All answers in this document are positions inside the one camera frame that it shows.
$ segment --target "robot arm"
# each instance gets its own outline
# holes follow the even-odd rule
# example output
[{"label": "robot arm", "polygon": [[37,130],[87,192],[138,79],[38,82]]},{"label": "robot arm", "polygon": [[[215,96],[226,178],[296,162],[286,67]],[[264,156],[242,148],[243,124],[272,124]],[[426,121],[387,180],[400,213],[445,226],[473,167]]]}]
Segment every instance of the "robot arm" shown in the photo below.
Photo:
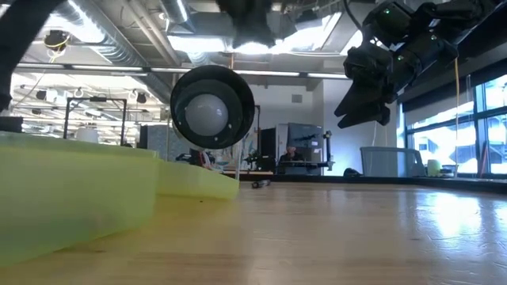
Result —
[{"label": "robot arm", "polygon": [[[436,61],[458,57],[456,45],[507,0],[454,0],[424,3],[416,11],[392,0],[377,6],[364,19],[363,42],[349,50],[345,74],[353,80],[335,116],[340,128],[371,120],[389,122],[385,104],[397,98]],[[389,50],[377,45],[380,42]]]}]

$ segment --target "wooden table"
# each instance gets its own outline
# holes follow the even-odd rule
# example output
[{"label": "wooden table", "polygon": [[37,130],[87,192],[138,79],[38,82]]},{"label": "wooden table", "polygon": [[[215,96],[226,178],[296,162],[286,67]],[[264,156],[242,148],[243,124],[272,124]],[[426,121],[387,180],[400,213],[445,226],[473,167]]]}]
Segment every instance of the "wooden table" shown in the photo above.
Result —
[{"label": "wooden table", "polygon": [[229,203],[162,197],[142,229],[0,268],[0,284],[507,284],[504,196],[242,186]]}]

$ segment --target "ceiling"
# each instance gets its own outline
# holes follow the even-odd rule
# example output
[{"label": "ceiling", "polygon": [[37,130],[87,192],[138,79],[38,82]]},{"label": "ceiling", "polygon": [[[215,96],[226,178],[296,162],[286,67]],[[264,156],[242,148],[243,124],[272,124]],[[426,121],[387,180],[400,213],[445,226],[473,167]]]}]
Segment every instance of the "ceiling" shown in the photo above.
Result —
[{"label": "ceiling", "polygon": [[[159,0],[138,0],[141,6],[149,13],[151,20],[158,26],[158,30],[165,33],[166,21],[161,18],[161,5]],[[106,16],[108,21],[112,23],[115,37],[125,38],[128,45],[133,51],[144,60],[148,65],[153,67],[169,67],[173,66],[167,58],[162,56],[161,52],[155,47],[150,38],[139,27],[139,23],[127,9],[124,8],[124,2],[121,0],[94,0],[97,4],[98,11]],[[322,4],[322,7],[333,7],[334,10],[326,11],[327,13],[341,13],[341,3],[338,1],[286,1],[288,9],[297,6],[305,6],[310,4],[311,7]],[[209,0],[188,0],[188,4],[193,14],[195,13],[218,13],[214,1]],[[362,21],[366,14],[374,7],[374,3],[355,2],[350,3],[351,10]],[[276,2],[273,6],[274,13],[280,15],[282,3]],[[23,61],[48,63],[73,63],[73,64],[93,64],[93,65],[110,65],[111,61],[106,59],[104,55],[92,49],[88,43],[71,37],[69,45],[65,52],[59,57],[53,59],[53,53],[48,51],[44,46],[44,37],[49,30],[57,29],[55,22],[50,20],[41,31],[39,36],[34,40],[32,46],[26,52]],[[341,50],[349,42],[356,32],[356,27],[350,21],[346,13],[341,13],[337,23],[329,30],[329,36],[326,37],[322,46],[316,51],[280,53],[280,54],[240,54],[234,55],[234,68],[242,70],[281,70],[281,71],[325,71],[325,72],[342,72],[345,57],[339,55]],[[183,51],[176,51],[178,60],[181,65],[191,67],[192,63],[187,54]],[[209,59],[214,64],[227,66],[230,58],[223,56],[220,52],[209,52]],[[80,95],[83,91],[84,97],[90,96],[106,96],[114,99],[127,99],[128,110],[128,132],[127,141],[132,142],[138,134],[135,122],[153,122],[153,124],[166,124],[165,115],[167,106],[162,104],[158,99],[161,94],[155,92],[151,86],[146,84],[147,81],[143,77],[130,77],[118,74],[83,74],[71,70],[62,74],[61,70],[47,70],[45,74],[38,73],[18,73],[14,75],[13,85],[16,89],[13,91],[13,104],[15,108],[12,110],[14,115],[24,116],[26,118],[26,131],[41,133],[42,135],[61,136],[63,130],[63,118],[65,115],[65,100],[61,101],[60,97],[72,97],[76,93]],[[158,79],[164,84],[171,86],[173,84],[173,76],[171,74],[160,74]],[[274,77],[258,77],[245,76],[248,83],[261,86],[306,86],[310,91],[318,84],[318,80],[300,79],[300,78],[274,78]],[[36,99],[37,91],[46,90],[51,94],[58,94],[57,99],[53,101],[42,101]],[[145,93],[147,102],[139,104],[136,101],[137,93]],[[86,102],[86,108],[102,108],[99,113],[90,115],[89,110],[77,107],[70,114],[71,124],[70,133],[74,132],[78,127],[85,124],[96,124],[103,143],[117,143],[120,138],[120,130],[117,127],[117,121],[121,118],[122,112],[115,104],[109,103],[90,103]]]}]

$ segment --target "white sphere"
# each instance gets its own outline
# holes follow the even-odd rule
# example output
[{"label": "white sphere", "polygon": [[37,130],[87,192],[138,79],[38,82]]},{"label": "white sphere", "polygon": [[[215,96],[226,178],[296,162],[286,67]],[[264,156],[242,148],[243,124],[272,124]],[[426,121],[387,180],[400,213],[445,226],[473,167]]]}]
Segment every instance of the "white sphere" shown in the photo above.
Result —
[{"label": "white sphere", "polygon": [[227,106],[215,95],[203,94],[193,98],[185,108],[190,129],[198,135],[219,134],[229,119]]}]

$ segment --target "metal beam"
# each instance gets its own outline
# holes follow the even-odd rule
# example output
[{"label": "metal beam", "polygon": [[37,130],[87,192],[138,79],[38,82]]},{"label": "metal beam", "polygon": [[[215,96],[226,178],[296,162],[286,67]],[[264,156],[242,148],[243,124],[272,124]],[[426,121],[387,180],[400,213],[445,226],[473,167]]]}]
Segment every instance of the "metal beam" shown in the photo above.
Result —
[{"label": "metal beam", "polygon": [[[140,73],[171,73],[184,74],[191,68],[184,67],[147,67],[147,66],[108,66],[108,65],[85,65],[85,64],[58,64],[58,63],[19,63],[16,72],[42,72],[46,70],[53,71],[89,71],[98,73],[122,72],[135,76]],[[347,79],[344,73],[326,73],[326,72],[304,72],[304,71],[271,71],[271,70],[234,70],[240,75],[252,76],[273,76],[283,78],[320,78],[320,79]]]}]

